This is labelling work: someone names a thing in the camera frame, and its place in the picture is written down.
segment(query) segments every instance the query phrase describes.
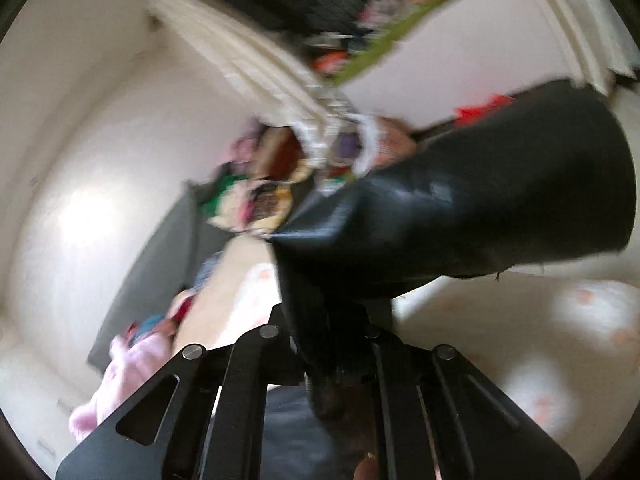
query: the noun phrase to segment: pink clothing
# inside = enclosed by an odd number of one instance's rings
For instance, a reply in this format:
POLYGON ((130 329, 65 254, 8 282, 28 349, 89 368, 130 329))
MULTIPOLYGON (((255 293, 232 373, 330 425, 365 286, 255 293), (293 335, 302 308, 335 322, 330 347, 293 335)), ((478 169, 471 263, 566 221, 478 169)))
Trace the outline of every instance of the pink clothing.
POLYGON ((117 335, 111 341, 111 364, 102 384, 87 404, 78 406, 69 418, 69 430, 82 442, 133 392, 151 378, 172 357, 172 340, 161 333, 151 333, 128 348, 117 335))

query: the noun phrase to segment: metal screw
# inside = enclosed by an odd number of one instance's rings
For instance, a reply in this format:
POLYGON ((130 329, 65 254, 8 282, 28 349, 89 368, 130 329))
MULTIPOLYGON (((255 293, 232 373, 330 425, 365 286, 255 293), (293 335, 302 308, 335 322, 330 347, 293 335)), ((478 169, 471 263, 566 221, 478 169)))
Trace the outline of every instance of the metal screw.
POLYGON ((259 333, 260 337, 271 339, 280 333, 280 329, 275 325, 265 325, 260 327, 259 333))
POLYGON ((182 357, 188 359, 189 361, 193 361, 202 355, 202 346, 200 345, 189 345, 182 350, 182 357))
POLYGON ((367 339, 375 339, 380 335, 380 329, 375 325, 367 325, 364 327, 364 337, 367 339))
POLYGON ((444 359, 445 361, 450 361, 456 356, 457 352, 456 352, 456 349, 453 348, 453 346, 439 345, 436 350, 436 354, 440 359, 444 359))

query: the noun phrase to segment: green strip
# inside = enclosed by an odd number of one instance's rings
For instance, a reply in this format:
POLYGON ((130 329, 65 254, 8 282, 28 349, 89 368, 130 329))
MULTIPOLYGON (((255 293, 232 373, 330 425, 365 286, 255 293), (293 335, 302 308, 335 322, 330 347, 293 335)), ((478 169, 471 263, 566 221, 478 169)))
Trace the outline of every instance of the green strip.
POLYGON ((448 0, 430 0, 422 7, 413 12, 410 16, 402 20, 401 22, 391 25, 384 36, 380 36, 376 40, 372 41, 369 48, 365 52, 355 54, 351 57, 350 61, 342 67, 340 72, 328 78, 328 80, 339 86, 349 79, 357 76, 360 72, 374 64, 379 58, 384 56, 393 47, 396 41, 402 40, 415 25, 423 19, 424 16, 429 14, 433 9, 439 7, 441 4, 448 0))

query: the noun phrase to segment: beige surface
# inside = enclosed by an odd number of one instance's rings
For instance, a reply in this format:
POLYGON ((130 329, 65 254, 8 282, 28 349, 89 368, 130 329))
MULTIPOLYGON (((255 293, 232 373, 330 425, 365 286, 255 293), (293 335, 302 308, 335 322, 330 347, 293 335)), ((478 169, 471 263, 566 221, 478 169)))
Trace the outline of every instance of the beige surface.
POLYGON ((213 348, 233 311, 236 293, 253 266, 271 262, 269 245, 240 235, 226 247, 222 261, 198 295, 175 337, 174 350, 191 343, 213 348))

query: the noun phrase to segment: black leather item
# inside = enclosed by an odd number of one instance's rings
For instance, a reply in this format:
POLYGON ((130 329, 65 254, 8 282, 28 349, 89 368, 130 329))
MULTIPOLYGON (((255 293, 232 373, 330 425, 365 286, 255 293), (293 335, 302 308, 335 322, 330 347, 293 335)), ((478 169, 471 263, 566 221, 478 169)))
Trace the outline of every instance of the black leather item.
POLYGON ((331 298, 620 251, 635 210, 615 118, 593 90, 554 82, 303 209, 271 243, 298 348, 328 371, 331 298))

